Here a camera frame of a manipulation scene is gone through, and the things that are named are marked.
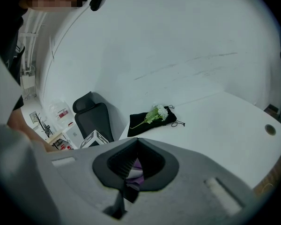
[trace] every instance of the green stem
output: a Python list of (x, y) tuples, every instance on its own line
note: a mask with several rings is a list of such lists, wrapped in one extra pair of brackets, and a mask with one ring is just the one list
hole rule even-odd
[[(147, 122), (147, 120), (144, 120), (144, 121), (141, 122), (139, 125), (144, 124), (144, 123), (146, 123), (146, 122)], [(139, 125), (137, 125), (137, 126), (135, 126), (135, 127), (130, 127), (130, 129), (135, 129), (135, 128), (137, 128)]]

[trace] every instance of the circular hole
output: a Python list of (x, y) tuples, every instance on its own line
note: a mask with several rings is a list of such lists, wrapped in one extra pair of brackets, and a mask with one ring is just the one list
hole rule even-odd
[(276, 134), (276, 129), (272, 125), (267, 124), (265, 129), (269, 135), (274, 136)]

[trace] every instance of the drawstring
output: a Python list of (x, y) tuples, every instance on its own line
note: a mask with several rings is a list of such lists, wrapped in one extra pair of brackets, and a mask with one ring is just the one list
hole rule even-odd
[[(174, 108), (175, 108), (173, 105), (169, 105), (168, 107), (171, 108), (171, 109), (174, 109)], [(175, 122), (173, 122), (171, 126), (174, 128), (174, 127), (177, 127), (178, 124), (182, 124), (182, 125), (185, 127), (185, 122), (180, 122), (180, 121), (178, 121), (178, 120), (176, 120)]]
[(180, 122), (180, 121), (178, 121), (178, 120), (176, 120), (175, 122), (173, 122), (171, 126), (174, 128), (174, 127), (177, 127), (178, 124), (182, 124), (182, 125), (185, 127), (185, 122)]

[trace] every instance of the person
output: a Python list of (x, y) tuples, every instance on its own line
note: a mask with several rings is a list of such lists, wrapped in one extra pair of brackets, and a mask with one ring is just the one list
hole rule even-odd
[[(16, 53), (18, 30), (23, 25), (22, 16), (28, 8), (43, 11), (58, 11), (57, 8), (81, 7), (85, 0), (2, 0), (0, 2), (0, 56), (7, 69), (20, 84), (21, 52)], [(31, 140), (40, 141), (47, 152), (56, 148), (49, 145), (25, 122), (21, 112), (23, 98), (20, 97), (12, 111), (7, 125), (25, 133)]]

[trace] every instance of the white curved wall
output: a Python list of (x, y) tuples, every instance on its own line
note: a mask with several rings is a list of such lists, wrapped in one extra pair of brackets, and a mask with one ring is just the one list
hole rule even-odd
[(97, 12), (83, 9), (57, 32), (54, 60), (50, 32), (42, 37), (44, 108), (96, 92), (118, 139), (129, 114), (153, 102), (178, 105), (225, 90), (260, 109), (281, 105), (279, 30), (260, 0), (107, 0)]

